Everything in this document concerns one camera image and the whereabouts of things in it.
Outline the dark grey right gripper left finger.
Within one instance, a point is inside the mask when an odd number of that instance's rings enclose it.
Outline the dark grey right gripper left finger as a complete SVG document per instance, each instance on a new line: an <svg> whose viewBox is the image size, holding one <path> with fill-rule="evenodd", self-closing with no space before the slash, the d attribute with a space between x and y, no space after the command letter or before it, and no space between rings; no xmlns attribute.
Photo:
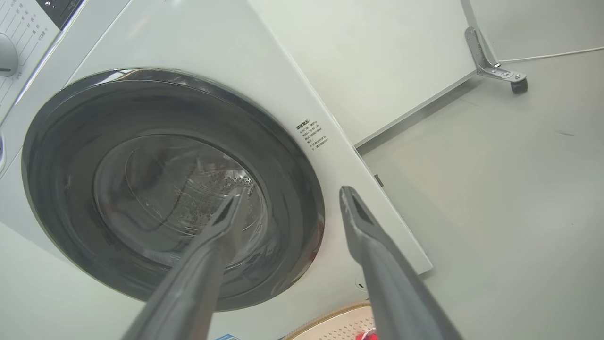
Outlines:
<svg viewBox="0 0 604 340"><path fill-rule="evenodd" d="M246 195L234 189L149 298L125 340L207 338L224 270L241 244L245 217Z"/></svg>

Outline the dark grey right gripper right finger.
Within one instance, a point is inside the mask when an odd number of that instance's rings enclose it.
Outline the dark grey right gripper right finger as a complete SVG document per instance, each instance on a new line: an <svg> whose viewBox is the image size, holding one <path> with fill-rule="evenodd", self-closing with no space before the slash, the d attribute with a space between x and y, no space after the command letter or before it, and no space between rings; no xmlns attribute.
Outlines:
<svg viewBox="0 0 604 340"><path fill-rule="evenodd" d="M460 340L461 334L360 194L339 190L349 252L362 267L381 340Z"/></svg>

